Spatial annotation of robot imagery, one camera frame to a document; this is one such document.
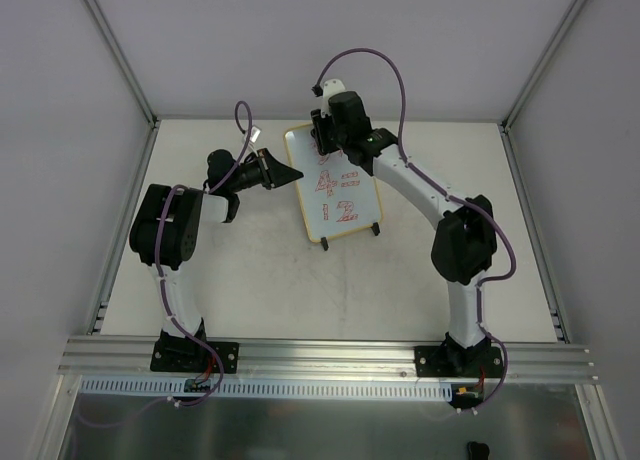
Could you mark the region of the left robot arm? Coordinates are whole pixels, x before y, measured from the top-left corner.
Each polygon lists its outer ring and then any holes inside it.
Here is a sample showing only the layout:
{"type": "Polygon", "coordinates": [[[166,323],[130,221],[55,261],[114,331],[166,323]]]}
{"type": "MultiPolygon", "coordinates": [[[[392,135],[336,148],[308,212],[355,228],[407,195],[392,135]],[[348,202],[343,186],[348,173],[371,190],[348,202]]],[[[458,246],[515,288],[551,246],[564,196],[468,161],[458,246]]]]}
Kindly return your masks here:
{"type": "Polygon", "coordinates": [[[239,210],[241,191],[256,186],[272,190],[302,178],[301,171],[280,162],[266,148],[245,160],[218,149],[208,155],[202,188],[147,187],[129,233],[129,246],[149,268],[157,286],[164,315],[160,342],[177,343],[174,358],[185,369],[197,370],[209,357],[204,319],[185,273],[201,224],[231,223],[239,210]]]}

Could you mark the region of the yellow framed whiteboard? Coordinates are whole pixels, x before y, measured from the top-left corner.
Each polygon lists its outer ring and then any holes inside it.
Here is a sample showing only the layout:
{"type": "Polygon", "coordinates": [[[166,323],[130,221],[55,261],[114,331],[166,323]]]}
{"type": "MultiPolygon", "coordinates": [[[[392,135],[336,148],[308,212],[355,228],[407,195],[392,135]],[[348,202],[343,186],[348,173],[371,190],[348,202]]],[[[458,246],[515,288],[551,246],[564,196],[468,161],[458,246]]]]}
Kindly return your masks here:
{"type": "Polygon", "coordinates": [[[296,191],[309,240],[321,245],[326,237],[329,245],[345,235],[372,232],[374,223],[380,227],[383,210],[376,181],[342,151],[321,156],[311,131],[303,125],[284,134],[290,166],[304,173],[296,191]]]}

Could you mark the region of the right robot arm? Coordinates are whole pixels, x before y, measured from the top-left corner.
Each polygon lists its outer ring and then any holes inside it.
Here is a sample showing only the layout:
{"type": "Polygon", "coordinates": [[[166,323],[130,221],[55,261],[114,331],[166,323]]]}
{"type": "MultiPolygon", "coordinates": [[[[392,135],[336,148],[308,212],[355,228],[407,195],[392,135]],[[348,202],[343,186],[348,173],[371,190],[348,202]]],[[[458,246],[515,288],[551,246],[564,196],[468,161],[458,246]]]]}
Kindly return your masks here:
{"type": "Polygon", "coordinates": [[[430,258],[447,282],[450,320],[443,342],[426,362],[459,375],[472,374],[491,348],[482,320],[481,287],[497,250],[491,202],[482,195],[456,200],[420,173],[398,136],[372,126],[356,92],[343,86],[314,86],[312,91],[321,99],[321,106],[311,111],[319,151],[342,151],[351,164],[400,193],[433,226],[430,258]]]}

